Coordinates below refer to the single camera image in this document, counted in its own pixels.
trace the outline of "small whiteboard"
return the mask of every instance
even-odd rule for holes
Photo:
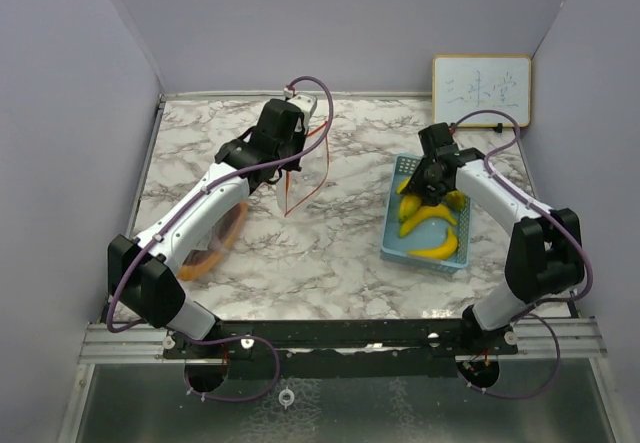
[[[500,110],[521,126],[531,119],[531,58],[522,55],[439,55],[433,60],[433,121],[454,123],[476,110]],[[513,126],[477,115],[461,126]]]

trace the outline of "wall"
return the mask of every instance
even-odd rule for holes
[[[438,53],[533,54],[563,0],[114,0],[169,92],[430,90]]]
[[[567,0],[534,59],[524,148],[540,196],[574,208],[593,259],[595,314],[640,435],[640,0]]]
[[[0,8],[0,439],[51,442],[160,88],[109,0]]]

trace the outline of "yellow banana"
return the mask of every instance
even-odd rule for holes
[[[416,195],[404,195],[400,202],[400,208],[398,208],[398,220],[400,223],[411,218],[418,208],[422,205],[422,199]]]
[[[402,183],[398,185],[398,187],[396,188],[396,195],[399,195],[402,193],[402,190],[404,190],[404,187],[407,186],[410,179],[411,178],[407,178],[406,180],[404,180]]]
[[[444,202],[449,205],[449,208],[455,211],[462,210],[466,201],[467,197],[465,194],[458,190],[451,191],[444,197]]]
[[[412,256],[421,256],[422,258],[433,258],[435,260],[447,260],[458,249],[458,238],[453,232],[453,228],[447,227],[447,239],[437,248],[428,248],[426,250],[411,250],[409,254]]]
[[[426,220],[427,218],[442,218],[443,220],[447,220],[452,225],[457,225],[456,220],[451,216],[451,211],[449,208],[444,206],[442,203],[438,206],[421,206],[409,219],[407,219],[400,226],[400,231],[398,231],[398,236],[400,238],[404,238],[409,233],[413,231],[413,229],[418,226],[421,222]]]

